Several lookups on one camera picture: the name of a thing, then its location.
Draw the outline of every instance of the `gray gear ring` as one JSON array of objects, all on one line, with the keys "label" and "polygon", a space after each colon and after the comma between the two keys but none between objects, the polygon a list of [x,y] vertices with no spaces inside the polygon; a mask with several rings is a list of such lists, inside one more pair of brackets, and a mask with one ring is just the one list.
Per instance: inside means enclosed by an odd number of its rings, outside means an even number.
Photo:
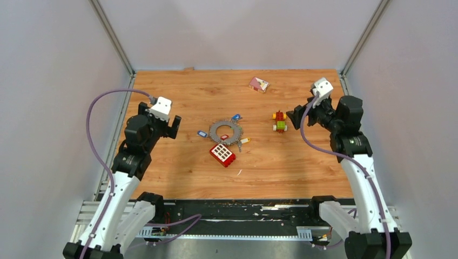
[{"label": "gray gear ring", "polygon": [[[229,137],[225,140],[221,140],[221,138],[216,134],[217,128],[221,126],[229,126],[234,131],[234,134],[232,135],[232,137]],[[240,141],[240,138],[242,137],[242,134],[243,134],[242,127],[240,127],[236,121],[222,120],[222,121],[217,121],[212,126],[210,126],[208,136],[210,136],[210,138],[213,141],[215,141],[216,143],[221,143],[221,144],[230,146],[235,143],[238,143]]]}]

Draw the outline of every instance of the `wire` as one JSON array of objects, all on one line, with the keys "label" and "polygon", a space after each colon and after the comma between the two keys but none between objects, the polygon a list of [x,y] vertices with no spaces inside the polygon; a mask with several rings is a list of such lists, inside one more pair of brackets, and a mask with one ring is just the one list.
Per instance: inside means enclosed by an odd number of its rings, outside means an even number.
[{"label": "wire", "polygon": [[[187,226],[183,231],[181,231],[178,235],[175,235],[174,237],[170,238],[170,239],[167,239],[167,240],[164,240],[164,241],[159,241],[159,242],[153,242],[153,246],[157,245],[157,244],[167,244],[167,243],[170,243],[172,242],[173,240],[181,237],[182,235],[184,235],[188,230],[190,230],[199,220],[200,218],[202,218],[202,214],[195,214],[193,216],[190,216],[184,220],[180,220],[180,221],[177,221],[177,222],[174,222],[174,223],[169,223],[169,224],[146,224],[145,226],[149,226],[149,227],[171,227],[171,226],[176,226],[176,225],[179,225],[179,224],[182,224],[182,223],[185,223],[193,218],[197,218],[196,220],[194,220],[189,226]],[[135,246],[132,246],[132,247],[129,247],[127,250],[131,250],[131,249],[134,249],[134,248],[137,248],[137,247],[141,247],[141,246],[144,246],[144,245],[148,245],[149,243],[151,242],[146,242],[146,243],[140,243],[140,244],[136,244]]]},{"label": "wire", "polygon": [[[357,213],[356,209],[351,209],[348,213],[351,214],[352,212],[355,212],[353,214],[353,218],[355,219],[356,218],[356,213]],[[335,243],[335,244],[333,244],[331,246],[313,245],[312,243],[308,242],[308,244],[310,244],[312,247],[316,247],[316,248],[321,249],[321,250],[333,249],[333,248],[336,248],[336,247],[342,245],[343,243],[344,243],[343,239],[339,240],[339,242],[337,242],[337,243]]]},{"label": "wire", "polygon": [[308,112],[312,108],[312,104],[315,103],[315,101],[318,99],[319,95],[320,95],[320,93],[317,92],[315,97],[312,99],[312,101],[307,105],[307,108],[305,109],[305,112],[304,112],[304,114],[302,116],[301,127],[300,127],[302,139],[304,140],[304,142],[307,145],[309,145],[313,149],[316,149],[316,150],[321,151],[323,153],[326,153],[326,154],[329,154],[329,155],[335,155],[335,156],[338,156],[340,158],[347,159],[347,160],[351,161],[356,166],[358,166],[361,169],[361,171],[364,173],[364,176],[369,181],[369,184],[370,184],[370,186],[372,188],[372,191],[374,192],[375,199],[377,200],[377,207],[378,207],[379,212],[380,212],[380,218],[381,218],[381,221],[382,221],[383,229],[385,230],[385,237],[386,237],[386,243],[387,243],[386,252],[385,252],[385,259],[389,259],[390,255],[391,255],[391,238],[389,236],[388,224],[386,223],[385,211],[383,209],[382,200],[380,198],[379,192],[377,191],[377,187],[375,186],[375,183],[372,180],[372,178],[370,177],[370,175],[367,172],[367,170],[358,161],[354,160],[350,156],[344,155],[344,154],[340,154],[340,153],[336,153],[336,152],[332,152],[332,151],[317,147],[314,144],[310,143],[310,141],[308,141],[308,139],[305,137],[305,133],[304,133],[305,117],[307,116]]},{"label": "wire", "polygon": [[329,236],[329,239],[332,238],[332,227],[329,227],[329,232],[324,234],[324,235],[322,235],[321,237],[323,238],[323,237],[327,237],[327,236]]},{"label": "wire", "polygon": [[[108,177],[110,178],[110,182],[111,182],[110,186],[114,186],[115,185],[115,181],[114,181],[115,179],[113,178],[113,173],[111,172],[111,170],[108,167],[108,165],[101,159],[100,155],[97,153],[97,150],[96,150],[96,148],[94,146],[94,142],[92,141],[91,132],[90,132],[90,129],[89,129],[89,122],[90,122],[90,119],[91,119],[92,109],[94,108],[94,105],[96,104],[96,102],[100,98],[102,98],[103,96],[105,96],[107,94],[117,93],[117,92],[141,93],[141,94],[147,96],[150,100],[154,99],[154,97],[152,97],[147,92],[142,91],[142,90],[115,89],[115,90],[110,90],[110,91],[104,92],[104,93],[100,94],[99,96],[95,97],[94,100],[91,102],[91,105],[89,105],[89,109],[87,110],[87,115],[86,115],[86,135],[87,135],[87,140],[89,141],[89,146],[91,147],[91,150],[92,150],[93,154],[96,156],[97,161],[99,161],[99,163],[103,166],[104,170],[108,173]],[[88,237],[88,239],[86,241],[86,244],[83,247],[83,250],[81,251],[81,255],[79,256],[79,259],[83,259],[84,258],[84,255],[86,254],[87,248],[89,247],[89,245],[90,245],[90,243],[92,241],[91,235],[95,235],[95,233],[97,231],[97,228],[99,227],[99,225],[100,225],[100,223],[101,223],[101,221],[103,219],[103,216],[105,215],[106,210],[108,209],[108,206],[110,205],[111,199],[113,197],[112,195],[113,195],[113,187],[110,188],[110,195],[106,199],[106,203],[105,203],[105,205],[104,205],[104,207],[102,209],[102,212],[100,213],[99,218],[97,219],[96,223],[94,224],[94,228],[92,229],[92,232],[89,235],[89,237]]]}]

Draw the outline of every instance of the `blue toy piece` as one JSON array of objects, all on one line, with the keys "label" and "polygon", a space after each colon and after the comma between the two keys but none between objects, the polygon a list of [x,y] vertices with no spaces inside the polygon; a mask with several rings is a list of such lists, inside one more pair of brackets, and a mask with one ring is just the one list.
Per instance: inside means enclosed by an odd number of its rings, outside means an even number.
[{"label": "blue toy piece", "polygon": [[206,132],[203,132],[203,131],[198,131],[197,135],[201,136],[202,138],[206,138],[208,136],[208,134]]},{"label": "blue toy piece", "polygon": [[237,121],[237,120],[240,120],[242,117],[240,116],[240,114],[236,114],[232,117],[233,120]]}]

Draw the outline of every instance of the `white wall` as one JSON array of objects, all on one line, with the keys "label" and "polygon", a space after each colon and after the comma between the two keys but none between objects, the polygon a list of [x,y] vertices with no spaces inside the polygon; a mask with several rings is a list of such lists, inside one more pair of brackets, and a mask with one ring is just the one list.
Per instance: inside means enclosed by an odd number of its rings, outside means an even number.
[{"label": "white wall", "polygon": [[138,70],[343,68],[380,0],[100,0]]},{"label": "white wall", "polygon": [[[2,1],[0,35],[0,258],[60,259],[100,180],[87,107],[129,79],[88,1]],[[102,151],[117,99],[95,108]]]},{"label": "white wall", "polygon": [[457,12],[455,0],[392,1],[348,77],[414,259],[458,253]]}]

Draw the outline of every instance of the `wooden floor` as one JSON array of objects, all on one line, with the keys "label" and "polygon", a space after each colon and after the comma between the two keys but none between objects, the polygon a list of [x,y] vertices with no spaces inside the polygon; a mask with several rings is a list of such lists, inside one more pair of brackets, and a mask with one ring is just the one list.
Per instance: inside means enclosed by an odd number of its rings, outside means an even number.
[{"label": "wooden floor", "polygon": [[[253,76],[271,83],[265,94],[247,87]],[[171,99],[171,118],[179,115],[183,119],[175,140],[160,139],[157,143],[151,165],[133,197],[143,191],[167,199],[352,197],[334,156],[308,147],[289,119],[287,132],[272,131],[272,113],[305,104],[311,96],[311,83],[321,77],[334,86],[336,105],[343,92],[335,70],[138,72],[134,88]],[[132,94],[127,118],[136,114],[140,101],[147,99]],[[242,153],[236,145],[231,146],[237,158],[224,168],[209,154],[215,143],[197,136],[197,131],[208,132],[213,122],[237,113],[243,117],[243,137],[251,138],[251,142],[242,146]],[[306,135],[312,143],[330,149],[329,133],[320,126],[306,128]]]}]

